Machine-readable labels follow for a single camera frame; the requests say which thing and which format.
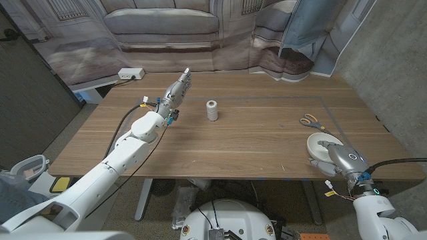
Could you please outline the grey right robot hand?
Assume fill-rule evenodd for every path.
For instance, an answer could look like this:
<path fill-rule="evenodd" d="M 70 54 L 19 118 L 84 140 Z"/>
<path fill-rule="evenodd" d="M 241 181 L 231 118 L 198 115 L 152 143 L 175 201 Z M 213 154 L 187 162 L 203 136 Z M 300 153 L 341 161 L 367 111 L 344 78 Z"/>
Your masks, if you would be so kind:
<path fill-rule="evenodd" d="M 315 150 L 314 144 L 308 145 L 308 151 L 312 157 L 309 162 L 317 167 L 324 175 L 335 177 L 342 174 L 348 184 L 348 192 L 352 197 L 359 198 L 368 195 L 379 195 L 375 190 L 374 182 L 367 173 L 369 165 L 349 146 L 340 145 L 329 141 L 318 141 L 317 145 L 326 149 L 330 161 L 320 158 L 320 150 Z"/>

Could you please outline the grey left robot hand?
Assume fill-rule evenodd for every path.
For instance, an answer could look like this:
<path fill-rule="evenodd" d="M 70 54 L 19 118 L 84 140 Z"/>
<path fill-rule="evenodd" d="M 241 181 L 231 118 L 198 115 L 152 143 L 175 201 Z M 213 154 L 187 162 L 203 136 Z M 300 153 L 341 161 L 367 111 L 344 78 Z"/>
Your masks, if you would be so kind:
<path fill-rule="evenodd" d="M 155 112 L 166 118 L 174 109 L 177 109 L 191 87 L 191 72 L 186 68 L 180 78 L 172 83 L 165 91 L 160 103 L 155 107 Z"/>

